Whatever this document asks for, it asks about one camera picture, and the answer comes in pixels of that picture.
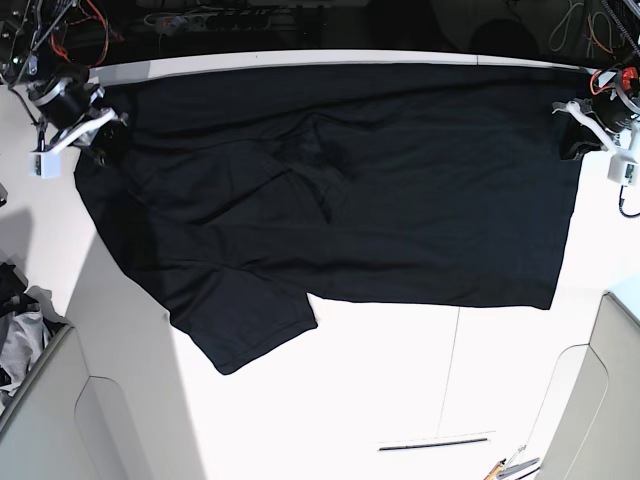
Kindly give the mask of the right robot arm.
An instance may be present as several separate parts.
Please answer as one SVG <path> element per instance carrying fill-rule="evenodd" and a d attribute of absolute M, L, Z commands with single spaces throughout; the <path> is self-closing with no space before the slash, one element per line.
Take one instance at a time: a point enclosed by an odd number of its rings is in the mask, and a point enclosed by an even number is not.
<path fill-rule="evenodd" d="M 87 22 L 95 22 L 102 36 L 98 58 L 89 65 L 73 60 L 64 46 L 66 34 Z M 113 38 L 97 1 L 1 3 L 1 86 L 17 97 L 36 130 L 29 158 L 32 175 L 57 176 L 67 148 L 100 166 L 115 157 L 128 115 L 114 109 L 105 88 L 91 79 Z"/>

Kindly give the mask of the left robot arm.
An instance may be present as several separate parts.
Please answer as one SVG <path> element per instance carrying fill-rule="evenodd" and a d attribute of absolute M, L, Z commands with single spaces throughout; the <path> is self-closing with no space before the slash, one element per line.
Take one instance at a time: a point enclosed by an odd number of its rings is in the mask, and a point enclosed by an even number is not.
<path fill-rule="evenodd" d="M 579 46 L 594 66 L 588 96 L 573 104 L 594 123 L 594 138 L 619 149 L 621 135 L 639 125 L 639 3 L 569 1 L 547 47 L 550 54 L 569 58 Z"/>

